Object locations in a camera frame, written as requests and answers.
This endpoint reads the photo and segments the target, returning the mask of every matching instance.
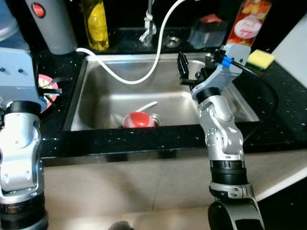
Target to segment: red button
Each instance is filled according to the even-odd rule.
[[[44,7],[41,4],[33,3],[32,4],[32,9],[33,9],[34,14],[37,17],[39,17],[39,18],[44,17],[45,14],[46,14],[46,11],[45,11]]]

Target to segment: bottle label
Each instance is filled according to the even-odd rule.
[[[262,24],[255,15],[249,15],[235,25],[235,34],[244,39],[255,37]]]
[[[33,3],[32,10],[33,13],[39,18],[43,18],[46,15],[45,8],[41,4]]]

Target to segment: yellow sponge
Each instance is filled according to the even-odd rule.
[[[249,55],[247,62],[261,69],[266,69],[274,59],[274,55],[256,49]]]

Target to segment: white tile floor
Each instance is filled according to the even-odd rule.
[[[108,230],[120,220],[135,230],[209,230],[207,208],[186,208],[143,213],[127,213],[94,218],[49,220],[49,230]]]

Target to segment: sink drain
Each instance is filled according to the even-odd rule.
[[[167,48],[177,48],[180,46],[182,40],[178,37],[171,36],[163,39],[163,45]]]
[[[155,126],[162,126],[162,117],[160,115],[151,113],[150,116],[152,117]]]

